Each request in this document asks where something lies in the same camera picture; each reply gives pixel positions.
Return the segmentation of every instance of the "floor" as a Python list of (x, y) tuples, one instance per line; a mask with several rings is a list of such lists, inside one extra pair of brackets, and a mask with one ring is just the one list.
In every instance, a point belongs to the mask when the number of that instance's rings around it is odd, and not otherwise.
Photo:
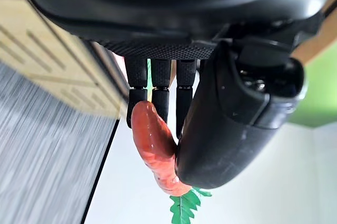
[(0, 63), (0, 223), (80, 223), (114, 124)]

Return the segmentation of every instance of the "toy carrot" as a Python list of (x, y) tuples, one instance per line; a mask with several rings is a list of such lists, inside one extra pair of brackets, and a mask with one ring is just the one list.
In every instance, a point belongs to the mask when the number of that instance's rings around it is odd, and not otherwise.
[(191, 186), (180, 182), (174, 172), (177, 145), (152, 103), (141, 101), (136, 104), (131, 126), (137, 150), (162, 190), (172, 196), (181, 196), (191, 190)]

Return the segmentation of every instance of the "black plastic housing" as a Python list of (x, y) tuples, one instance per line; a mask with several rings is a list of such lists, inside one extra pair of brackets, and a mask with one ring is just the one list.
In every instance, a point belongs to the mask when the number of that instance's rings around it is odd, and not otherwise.
[(233, 179), (304, 97), (304, 70), (296, 60), (289, 59), (296, 72), (290, 73), (296, 93), (282, 97), (245, 86), (235, 58), (228, 45), (220, 43), (201, 74), (176, 156), (176, 173), (185, 184), (210, 189)]

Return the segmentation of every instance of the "robotic hand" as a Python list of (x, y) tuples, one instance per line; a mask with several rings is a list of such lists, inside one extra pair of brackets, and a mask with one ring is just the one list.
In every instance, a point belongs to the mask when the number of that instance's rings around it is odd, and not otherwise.
[(200, 188), (239, 174), (304, 98), (304, 70), (290, 56), (318, 32), (325, 1), (31, 0), (55, 24), (124, 56), (129, 126), (134, 106), (147, 98), (147, 59), (152, 103), (167, 119), (177, 60), (175, 172)]

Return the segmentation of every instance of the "white backdrop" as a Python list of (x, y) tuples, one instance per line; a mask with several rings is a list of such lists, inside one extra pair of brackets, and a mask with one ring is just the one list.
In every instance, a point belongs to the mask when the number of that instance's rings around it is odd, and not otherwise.
[[(175, 84), (170, 99), (171, 129), (175, 128), (174, 104)], [(322, 169), (326, 160), (318, 162), (316, 159), (314, 136), (310, 128), (285, 125), (239, 176), (212, 190), (213, 197), (202, 200), (192, 223), (335, 224), (336, 221), (331, 222), (334, 218), (321, 216), (325, 205), (320, 200), (323, 196), (319, 174), (325, 172), (323, 183), (331, 180), (327, 171)], [(86, 224), (169, 224), (171, 205), (169, 196), (157, 186), (152, 173), (139, 157), (131, 130), (122, 121)]]

